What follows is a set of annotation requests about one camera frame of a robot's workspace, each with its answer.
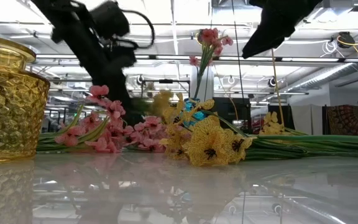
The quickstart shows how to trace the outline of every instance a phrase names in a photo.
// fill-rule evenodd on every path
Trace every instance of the pipe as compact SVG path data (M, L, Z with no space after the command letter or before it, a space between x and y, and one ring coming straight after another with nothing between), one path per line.
M344 63L333 68L323 68L312 73L311 75L308 75L307 77L302 78L301 80L298 80L286 88L282 88L282 90L288 92L298 91L302 88L314 88L355 72L358 72L358 63Z

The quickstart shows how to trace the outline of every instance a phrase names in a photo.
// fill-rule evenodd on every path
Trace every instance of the yellow glass vase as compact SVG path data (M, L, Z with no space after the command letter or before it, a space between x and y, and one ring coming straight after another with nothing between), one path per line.
M35 53L0 38L0 161L35 156L50 83L25 71Z

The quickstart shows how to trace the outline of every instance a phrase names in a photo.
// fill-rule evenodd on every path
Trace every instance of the yellow flower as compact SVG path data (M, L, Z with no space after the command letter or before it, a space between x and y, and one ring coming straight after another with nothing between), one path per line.
M229 158L224 150L225 134L212 119L204 119L194 126L191 140L183 145L194 166L226 165Z
M179 123L180 121L178 118L185 105L185 102L183 102L183 95L181 93L178 93L177 97L179 98L177 105L165 108L162 113L162 116L167 124Z
M264 121L265 124L277 123L278 122L277 112L273 111L273 113L271 112L267 113L266 116L264 117Z
M160 144L167 148L165 154L171 159L184 159L186 156L182 145L190 140L191 133L173 124L168 125L165 131L170 135L169 138L160 140Z
M240 134L234 134L231 129L225 129L226 144L224 149L229 157L229 162L238 163L246 158L246 149L252 144L253 138L246 138Z
M284 134L284 126L278 123L277 113L267 113L264 117L264 126L259 134Z
M155 116L163 115L164 111L170 107L169 99L173 96L171 91L161 90L159 94L154 96L151 112Z
M210 99L210 100L207 100L205 102L202 102L202 103L198 103L194 100L192 100L191 98L189 99L190 102L192 103L196 103L196 106L195 108L197 108L197 110L199 110L200 108L204 109L204 110L210 110L214 107L214 104L215 104L215 101Z

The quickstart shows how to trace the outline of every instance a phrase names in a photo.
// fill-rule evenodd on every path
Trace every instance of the black cable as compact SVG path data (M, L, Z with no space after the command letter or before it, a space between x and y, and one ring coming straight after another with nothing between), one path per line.
M242 73L241 73L241 63L240 63L239 40L238 40L238 36L237 36L236 14L234 13L233 0L231 0L231 7L232 7L232 10L233 10L233 17L234 17L234 32L236 33L237 59L238 59L238 62L239 62L239 71L240 71L241 97L242 97L242 104L244 105L246 102L244 100L244 90L242 88Z
M128 12L128 13L134 13L134 14L137 14L139 16L141 16L144 20L146 20L147 24L149 25L150 29L152 30L152 40L150 42L150 44L146 47L141 47L139 46L140 49L149 49L151 48L151 46L153 46L154 44L154 40L155 40L155 31L154 31L154 26L152 24L152 22L150 21L149 18L147 18L147 16L143 15L142 13L140 12L137 12L137 11L133 11L133 10L124 10L124 9L121 9L122 12Z

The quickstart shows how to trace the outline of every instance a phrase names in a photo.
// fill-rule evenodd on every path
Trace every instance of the dark flower center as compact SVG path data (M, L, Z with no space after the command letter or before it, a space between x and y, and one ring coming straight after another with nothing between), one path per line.
M184 150L182 150L182 149L179 149L179 150L177 151L177 155L178 155L178 156L182 155L183 153L185 153L185 152L184 152Z
M231 147L233 148L233 151L235 152L238 152L240 151L240 147L241 147L241 144L244 142L243 139L241 139L240 141L234 141L232 144L231 144Z
M204 150L204 152L205 152L205 154L208 156L208 159L207 159L207 160L210 160L210 159L212 159L214 156L217 156L215 149L206 149L206 150Z

